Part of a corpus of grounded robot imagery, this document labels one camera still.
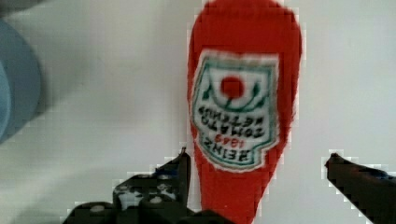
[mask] white table surface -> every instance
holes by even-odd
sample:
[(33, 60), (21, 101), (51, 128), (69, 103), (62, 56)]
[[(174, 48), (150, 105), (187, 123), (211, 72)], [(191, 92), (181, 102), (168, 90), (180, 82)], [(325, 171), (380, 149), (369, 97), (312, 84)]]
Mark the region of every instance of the white table surface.
[[(335, 150), (396, 171), (396, 1), (289, 0), (304, 30), (299, 113), (255, 223), (369, 223), (329, 187)], [(187, 52), (201, 0), (49, 0), (6, 17), (42, 64), (39, 114), (0, 146), (0, 223), (69, 209), (191, 154)], [(189, 207), (199, 210), (195, 167)]]

